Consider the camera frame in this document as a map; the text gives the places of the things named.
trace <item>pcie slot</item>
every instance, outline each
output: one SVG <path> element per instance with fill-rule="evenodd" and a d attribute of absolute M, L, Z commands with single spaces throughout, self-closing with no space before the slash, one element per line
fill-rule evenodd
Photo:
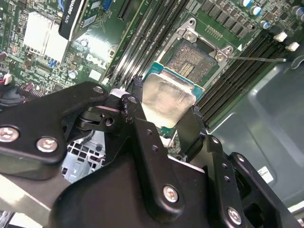
<path fill-rule="evenodd" d="M 122 8 L 119 11 L 118 19 L 125 21 L 128 18 L 135 2 L 136 0 L 125 0 Z"/>

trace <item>black bracket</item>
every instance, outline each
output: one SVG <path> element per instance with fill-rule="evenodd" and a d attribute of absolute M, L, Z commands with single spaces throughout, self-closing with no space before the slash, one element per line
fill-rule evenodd
<path fill-rule="evenodd" d="M 106 90 L 85 82 L 1 112 L 2 136 L 14 133 L 15 139 L 0 142 L 0 173 L 33 180 L 53 177 L 66 156 L 78 115 L 107 98 Z M 49 139 L 40 145 L 44 152 L 38 149 L 40 139 Z"/>
<path fill-rule="evenodd" d="M 164 148 L 155 125 L 146 121 L 138 99 L 123 95 L 122 112 L 132 136 L 135 165 L 145 206 L 157 221 L 172 222 L 183 213 L 185 201 L 168 158 L 168 151 Z"/>

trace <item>green circuit board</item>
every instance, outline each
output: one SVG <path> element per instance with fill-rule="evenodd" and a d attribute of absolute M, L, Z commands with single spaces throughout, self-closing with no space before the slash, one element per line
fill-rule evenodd
<path fill-rule="evenodd" d="M 271 26 L 280 27 L 282 30 L 287 31 L 289 36 L 294 37 L 298 41 L 302 39 L 301 31 L 303 27 L 301 26 L 301 22 L 299 22 L 299 20 L 291 13 L 292 7 L 294 5 L 301 4 L 301 1 L 254 1 L 253 6 L 256 5 L 262 8 L 261 14 L 258 16 L 252 16 L 250 14 L 251 8 L 241 7 L 239 3 L 240 1 L 238 0 L 189 0 L 184 4 L 184 7 L 182 8 L 178 17 L 172 22 L 172 26 L 170 27 L 169 32 L 167 32 L 162 40 L 159 40 L 158 43 L 155 44 L 156 48 L 154 51 L 151 51 L 151 45 L 146 45 L 147 48 L 145 51 L 140 51 L 134 48 L 132 55 L 129 55 L 129 59 L 121 58 L 125 57 L 125 54 L 128 51 L 127 44 L 130 42 L 130 39 L 128 37 L 130 37 L 131 34 L 136 33 L 135 31 L 138 29 L 138 24 L 132 25 L 129 31 L 130 34 L 127 35 L 127 38 L 123 41 L 124 45 L 119 48 L 116 54 L 116 58 L 111 63 L 110 68 L 113 70 L 113 73 L 110 72 L 113 74 L 112 82 L 115 82 L 119 86 L 124 85 L 125 87 L 130 83 L 130 79 L 134 75 L 140 74 L 144 76 L 152 65 L 153 61 L 158 59 L 160 53 L 164 49 L 164 46 L 174 35 L 174 32 L 191 18 L 194 18 L 196 20 L 196 32 L 198 32 L 201 36 L 206 38 L 218 48 L 224 48 L 228 45 L 231 45 L 233 47 L 233 56 L 239 56 L 242 51 L 244 51 L 246 47 L 248 47 L 248 45 L 253 40 L 255 40 L 257 35 L 263 29 L 261 27 L 262 21 L 269 22 Z M 145 22 L 145 19 L 158 18 L 158 16 L 163 12 L 164 9 L 161 9 L 154 14 L 151 13 L 149 16 L 142 19 L 141 24 Z M 164 26 L 166 25 L 166 22 L 160 23 L 160 25 Z M 234 29 L 237 26 L 242 28 L 241 33 Z M 153 32 L 154 34 L 151 33 L 149 37 L 150 41 L 153 40 L 154 37 L 161 37 L 162 35 L 161 31 L 157 29 L 155 29 Z M 136 42 L 132 43 L 132 45 L 135 47 L 144 47 L 145 42 L 147 43 L 148 41 L 143 38 L 138 38 Z M 182 40 L 176 40 L 173 43 L 172 47 L 162 57 L 162 59 L 158 59 L 159 62 L 164 66 L 170 68 L 170 66 L 168 66 L 168 63 L 176 49 L 181 45 L 181 42 Z M 233 60 L 227 62 L 227 65 L 217 75 L 217 78 L 225 72 L 225 70 L 231 65 L 232 62 Z M 207 75 L 205 75 L 196 83 L 200 86 L 204 86 L 216 71 L 217 68 L 214 67 L 211 71 L 209 71 Z"/>
<path fill-rule="evenodd" d="M 117 14 L 122 1 L 113 2 L 107 11 L 98 8 L 95 21 L 87 32 L 77 40 L 68 44 L 65 58 L 61 63 L 50 66 L 51 59 L 44 55 L 31 53 L 24 45 L 28 16 L 37 12 L 45 18 L 60 23 L 61 9 L 57 0 L 28 0 L 26 7 L 18 0 L 2 0 L 0 3 L 0 51 L 8 53 L 8 57 L 0 60 L 0 72 L 9 72 L 19 86 L 33 83 L 36 95 L 46 95 L 54 90 L 69 87 L 84 81 L 102 83 L 106 70 L 126 35 L 138 9 L 144 1 L 135 2 L 127 20 L 121 21 Z M 81 45 L 85 39 L 87 47 Z M 96 59 L 103 66 L 96 64 Z M 68 76 L 69 71 L 77 71 L 76 78 Z M 90 72 L 98 72 L 98 80 L 90 77 Z"/>
<path fill-rule="evenodd" d="M 168 40 L 191 18 L 196 20 L 197 33 L 218 48 L 231 45 L 234 56 L 239 56 L 255 39 L 262 30 L 263 20 L 288 30 L 289 36 L 298 37 L 302 30 L 301 23 L 291 13 L 298 0 L 256 0 L 253 5 L 262 8 L 259 16 L 250 15 L 250 8 L 241 7 L 239 0 L 133 0 L 128 1 L 131 2 L 129 16 L 121 20 L 118 14 L 126 1 L 113 0 L 108 10 L 102 7 L 105 1 L 100 1 L 97 17 L 87 32 L 69 42 L 63 60 L 54 64 L 52 58 L 32 53 L 24 38 L 33 12 L 60 23 L 62 10 L 58 1 L 2 0 L 0 51 L 7 52 L 8 57 L 0 60 L 0 72 L 12 74 L 19 86 L 33 83 L 33 92 L 37 95 L 88 80 L 108 89 L 127 87 L 135 74 L 145 75 Z M 226 15 L 224 20 L 220 17 L 222 14 Z M 226 25 L 229 19 L 234 23 L 230 27 Z M 236 31 L 236 25 L 242 28 L 242 34 Z M 174 41 L 159 62 L 167 66 L 181 42 Z M 227 62 L 218 76 L 231 62 Z M 196 83 L 203 86 L 216 70 L 216 67 L 210 69 Z"/>

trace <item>motherboard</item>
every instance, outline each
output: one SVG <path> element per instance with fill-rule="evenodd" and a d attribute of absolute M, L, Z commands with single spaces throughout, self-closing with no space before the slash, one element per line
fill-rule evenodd
<path fill-rule="evenodd" d="M 298 48 L 304 21 L 301 4 L 300 0 L 2 0 L 1 81 L 34 96 L 84 81 L 108 90 L 127 89 L 134 76 L 145 77 L 157 62 L 206 91 L 197 104 L 202 114 L 214 109 L 206 114 L 213 117 L 223 109 L 214 108 L 220 99 L 214 96 L 219 96 L 216 91 L 227 79 L 234 82 L 235 72 L 241 78 L 244 70 L 261 67 L 250 58 L 275 60 Z M 217 85 L 221 78 L 225 81 Z M 221 94 L 227 92 L 236 93 L 234 88 Z"/>

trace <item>white sticker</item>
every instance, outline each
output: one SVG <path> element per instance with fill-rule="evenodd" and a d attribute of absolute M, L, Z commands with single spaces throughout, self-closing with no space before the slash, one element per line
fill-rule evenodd
<path fill-rule="evenodd" d="M 94 2 L 94 3 L 92 4 L 91 10 L 92 10 L 92 9 L 95 9 L 95 8 L 98 7 L 98 6 L 100 6 L 100 1 Z"/>
<path fill-rule="evenodd" d="M 90 78 L 96 80 L 96 81 L 99 81 L 100 77 L 101 77 L 101 74 L 95 70 L 91 70 L 90 72 L 90 75 L 89 75 Z"/>
<path fill-rule="evenodd" d="M 85 26 L 88 26 L 88 25 L 92 24 L 92 23 L 95 21 L 96 17 L 97 17 L 97 15 L 92 16 L 92 17 L 86 19 L 86 20 L 84 21 L 84 24 L 83 24 L 82 27 L 84 28 Z"/>
<path fill-rule="evenodd" d="M 265 180 L 267 184 L 269 184 L 274 180 L 273 176 L 271 175 L 271 173 L 269 172 L 266 166 L 259 169 L 257 172 L 261 175 L 261 177 Z"/>

